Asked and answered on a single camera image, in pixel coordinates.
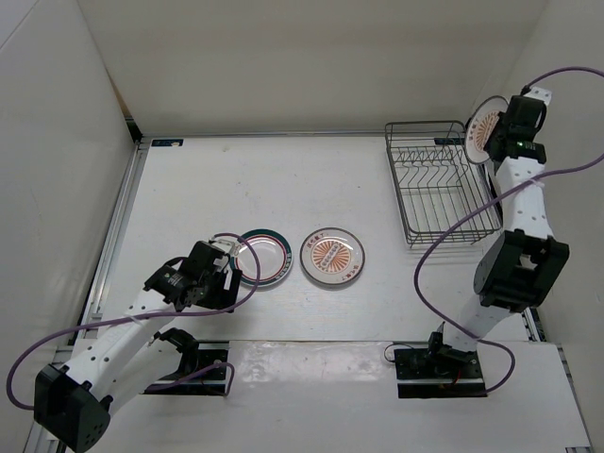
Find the orange patterned plate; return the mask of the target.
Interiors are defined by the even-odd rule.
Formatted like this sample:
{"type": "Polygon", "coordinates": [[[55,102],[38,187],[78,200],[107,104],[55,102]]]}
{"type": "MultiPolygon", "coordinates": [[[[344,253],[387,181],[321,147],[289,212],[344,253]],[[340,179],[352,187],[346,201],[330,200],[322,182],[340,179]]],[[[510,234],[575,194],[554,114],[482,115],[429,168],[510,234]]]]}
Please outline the orange patterned plate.
{"type": "Polygon", "coordinates": [[[313,283],[332,289],[355,282],[366,262],[361,241],[339,227],[313,231],[302,242],[299,257],[304,274],[313,283]]]}
{"type": "Polygon", "coordinates": [[[507,110],[508,100],[495,95],[483,101],[470,117],[466,125],[464,151],[466,158],[473,164],[479,165],[490,159],[484,150],[499,114],[507,110]]]}

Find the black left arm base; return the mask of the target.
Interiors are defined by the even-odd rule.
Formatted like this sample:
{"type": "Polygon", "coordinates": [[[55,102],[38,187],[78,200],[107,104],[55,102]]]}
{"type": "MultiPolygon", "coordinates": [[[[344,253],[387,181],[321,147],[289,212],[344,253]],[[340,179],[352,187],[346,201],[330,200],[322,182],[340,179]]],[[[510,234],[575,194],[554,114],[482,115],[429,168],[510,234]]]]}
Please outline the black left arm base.
{"type": "Polygon", "coordinates": [[[160,378],[149,386],[144,394],[151,395],[188,395],[188,396],[223,396],[227,389],[228,370],[225,366],[209,370],[204,375],[192,378],[177,386],[161,389],[161,386],[172,384],[193,372],[210,365],[226,362],[228,359],[229,343],[200,343],[195,359],[182,361],[176,371],[160,378]]]}

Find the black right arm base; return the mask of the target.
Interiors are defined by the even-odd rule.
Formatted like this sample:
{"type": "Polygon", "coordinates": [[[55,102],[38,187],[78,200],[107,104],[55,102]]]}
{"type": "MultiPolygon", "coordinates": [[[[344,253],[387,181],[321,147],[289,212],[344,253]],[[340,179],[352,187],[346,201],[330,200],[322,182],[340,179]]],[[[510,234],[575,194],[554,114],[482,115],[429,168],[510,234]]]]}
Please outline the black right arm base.
{"type": "Polygon", "coordinates": [[[383,359],[395,367],[399,399],[486,397],[478,353],[454,352],[443,342],[445,323],[433,331],[426,344],[394,342],[383,359]]]}

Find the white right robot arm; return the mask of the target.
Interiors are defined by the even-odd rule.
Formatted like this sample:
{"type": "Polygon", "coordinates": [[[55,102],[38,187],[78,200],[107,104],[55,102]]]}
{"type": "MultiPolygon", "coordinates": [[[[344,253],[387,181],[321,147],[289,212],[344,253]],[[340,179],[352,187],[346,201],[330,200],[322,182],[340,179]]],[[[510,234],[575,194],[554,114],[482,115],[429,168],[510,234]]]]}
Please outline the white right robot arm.
{"type": "Polygon", "coordinates": [[[555,240],[545,212],[544,190],[536,178],[545,171],[545,148],[535,141],[545,122],[550,91],[532,88],[509,99],[492,96],[467,125],[465,152],[485,164],[501,201],[502,232],[480,261],[474,296],[456,327],[446,327],[444,343],[424,354],[424,365],[443,378],[459,362],[455,350],[476,350],[499,322],[540,306],[566,264],[570,249],[555,240]]]}

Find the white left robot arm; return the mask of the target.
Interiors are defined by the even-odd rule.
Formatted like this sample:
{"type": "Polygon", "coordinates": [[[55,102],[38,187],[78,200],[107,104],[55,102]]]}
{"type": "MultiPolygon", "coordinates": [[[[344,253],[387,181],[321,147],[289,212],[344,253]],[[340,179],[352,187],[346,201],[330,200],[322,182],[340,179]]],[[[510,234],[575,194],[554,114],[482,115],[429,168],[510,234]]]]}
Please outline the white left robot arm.
{"type": "Polygon", "coordinates": [[[235,241],[199,241],[186,257],[166,261],[128,306],[126,322],[108,327],[61,367],[35,379],[34,419],[74,452],[90,450],[112,415],[159,378],[186,378],[198,364],[194,337],[169,327],[191,306],[223,310],[237,300],[241,272],[227,271],[235,241]]]}

